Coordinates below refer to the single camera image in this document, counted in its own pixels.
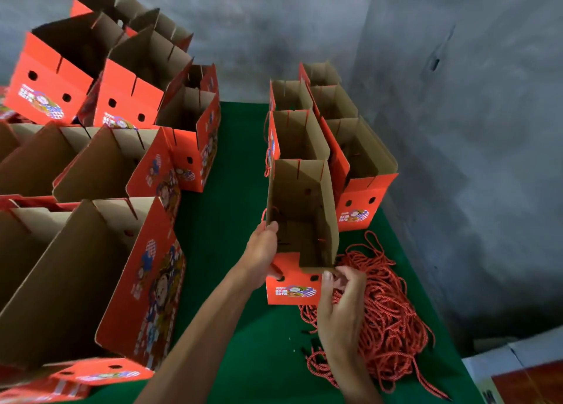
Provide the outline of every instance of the forearm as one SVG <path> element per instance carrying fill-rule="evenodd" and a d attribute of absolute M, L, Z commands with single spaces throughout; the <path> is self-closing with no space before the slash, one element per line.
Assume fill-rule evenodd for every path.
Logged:
<path fill-rule="evenodd" d="M 347 404 L 383 404 L 364 361 L 358 355 L 327 356 L 332 374 Z"/>
<path fill-rule="evenodd" d="M 203 403 L 252 287 L 233 268 L 196 316 L 137 398 L 136 404 Z"/>

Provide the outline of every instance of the pile of red rope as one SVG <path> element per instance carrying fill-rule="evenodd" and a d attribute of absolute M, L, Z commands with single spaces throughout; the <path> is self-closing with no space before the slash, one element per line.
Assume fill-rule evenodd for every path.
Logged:
<path fill-rule="evenodd" d="M 360 333 L 359 351 L 363 357 L 370 376 L 377 378 L 381 390 L 392 393 L 395 382 L 405 375 L 416 373 L 424 388 L 439 398 L 450 400 L 438 388 L 430 384 L 420 373 L 415 356 L 428 344 L 428 333 L 436 338 L 428 326 L 419 318 L 411 302 L 406 297 L 406 282 L 391 269 L 395 262 L 389 260 L 376 234 L 368 230 L 365 239 L 369 245 L 355 244 L 340 255 L 340 265 L 348 265 L 367 274 L 365 289 L 365 319 Z M 373 236 L 377 245 L 369 240 Z M 374 254 L 372 258 L 362 252 L 351 250 L 353 247 L 365 247 Z M 334 291 L 333 303 L 340 301 L 342 293 Z M 316 332 L 317 314 L 314 306 L 300 306 L 301 318 L 311 324 Z M 317 362 L 320 356 L 326 361 L 321 349 L 311 350 L 307 358 L 307 367 L 315 376 L 327 379 L 338 387 L 327 363 Z"/>

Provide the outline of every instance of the green tablecloth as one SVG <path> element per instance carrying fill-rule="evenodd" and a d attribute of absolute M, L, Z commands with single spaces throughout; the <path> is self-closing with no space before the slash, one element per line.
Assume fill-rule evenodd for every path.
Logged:
<path fill-rule="evenodd" d="M 187 269 L 176 341 L 203 301 L 243 253 L 252 230 L 266 206 L 268 180 L 264 178 L 266 143 L 262 128 L 266 104 L 222 103 L 218 154 L 205 192 L 182 194 L 176 235 L 186 253 Z M 417 276 L 393 234 L 382 210 L 370 226 L 398 275 L 408 284 L 408 296 L 420 317 L 436 335 L 433 350 L 417 358 L 419 367 L 435 386 L 457 403 L 482 402 Z M 340 250 L 363 242 L 364 231 L 341 234 Z M 308 372 L 300 349 L 309 349 L 311 336 L 293 306 L 268 306 L 265 287 L 248 302 L 223 359 L 210 403 L 342 403 L 338 390 Z M 95 388 L 88 404 L 131 403 L 144 382 Z M 400 380 L 386 403 L 443 402 L 426 392 L 415 376 Z"/>

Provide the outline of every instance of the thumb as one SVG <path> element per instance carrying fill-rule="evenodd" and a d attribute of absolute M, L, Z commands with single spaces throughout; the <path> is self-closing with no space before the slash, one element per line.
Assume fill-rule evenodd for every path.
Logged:
<path fill-rule="evenodd" d="M 332 314 L 332 294 L 334 292 L 334 279 L 329 271 L 323 272 L 323 282 L 320 288 L 319 307 L 317 308 L 317 319 L 323 323 Z"/>

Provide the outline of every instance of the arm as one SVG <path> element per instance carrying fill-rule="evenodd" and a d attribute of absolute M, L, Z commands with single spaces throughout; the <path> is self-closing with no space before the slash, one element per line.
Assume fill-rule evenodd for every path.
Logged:
<path fill-rule="evenodd" d="M 317 320 L 319 338 L 327 361 L 348 404 L 383 404 L 357 352 L 364 321 L 365 274 L 349 266 L 336 267 L 344 276 L 334 282 L 332 273 L 323 274 Z M 340 302 L 332 304 L 334 288 L 347 282 Z"/>
<path fill-rule="evenodd" d="M 278 224 L 262 222 L 246 251 L 201 306 L 136 404 L 203 403 L 250 294 L 273 274 Z"/>

